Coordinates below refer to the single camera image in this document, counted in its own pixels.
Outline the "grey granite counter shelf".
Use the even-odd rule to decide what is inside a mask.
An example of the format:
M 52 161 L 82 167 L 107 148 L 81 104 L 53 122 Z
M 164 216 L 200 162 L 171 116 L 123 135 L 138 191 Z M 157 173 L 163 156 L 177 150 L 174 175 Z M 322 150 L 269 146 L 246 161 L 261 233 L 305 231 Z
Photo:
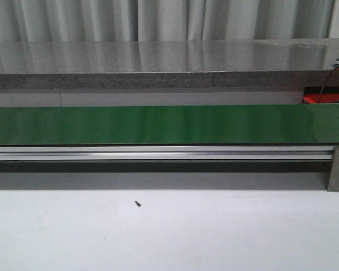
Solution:
M 339 86 L 339 38 L 0 42 L 0 89 Z

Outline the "green conveyor belt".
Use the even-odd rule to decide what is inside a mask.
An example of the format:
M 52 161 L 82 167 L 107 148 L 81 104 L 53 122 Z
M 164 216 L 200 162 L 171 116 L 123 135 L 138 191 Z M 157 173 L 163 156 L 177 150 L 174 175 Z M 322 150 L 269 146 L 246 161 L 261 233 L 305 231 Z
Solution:
M 339 144 L 339 104 L 0 108 L 0 145 Z

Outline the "red plastic tray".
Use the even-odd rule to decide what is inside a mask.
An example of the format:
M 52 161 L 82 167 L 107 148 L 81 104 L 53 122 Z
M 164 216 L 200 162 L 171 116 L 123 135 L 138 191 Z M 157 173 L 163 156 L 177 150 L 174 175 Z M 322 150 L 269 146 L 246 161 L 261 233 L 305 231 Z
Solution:
M 306 87 L 303 95 L 304 104 L 339 103 L 339 87 Z

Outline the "grey pleated curtain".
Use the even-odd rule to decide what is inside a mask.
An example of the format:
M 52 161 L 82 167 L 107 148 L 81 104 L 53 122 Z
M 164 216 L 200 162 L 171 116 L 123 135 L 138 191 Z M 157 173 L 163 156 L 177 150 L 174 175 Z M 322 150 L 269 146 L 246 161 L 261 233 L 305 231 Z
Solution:
M 325 38 L 333 1 L 0 1 L 0 42 Z

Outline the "aluminium conveyor side rail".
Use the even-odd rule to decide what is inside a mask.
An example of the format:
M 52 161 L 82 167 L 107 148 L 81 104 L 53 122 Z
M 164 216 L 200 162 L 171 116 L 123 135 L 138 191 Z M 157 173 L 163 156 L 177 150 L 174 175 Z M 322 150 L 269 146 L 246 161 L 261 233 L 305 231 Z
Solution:
M 20 146 L 0 147 L 0 161 L 330 160 L 333 146 Z

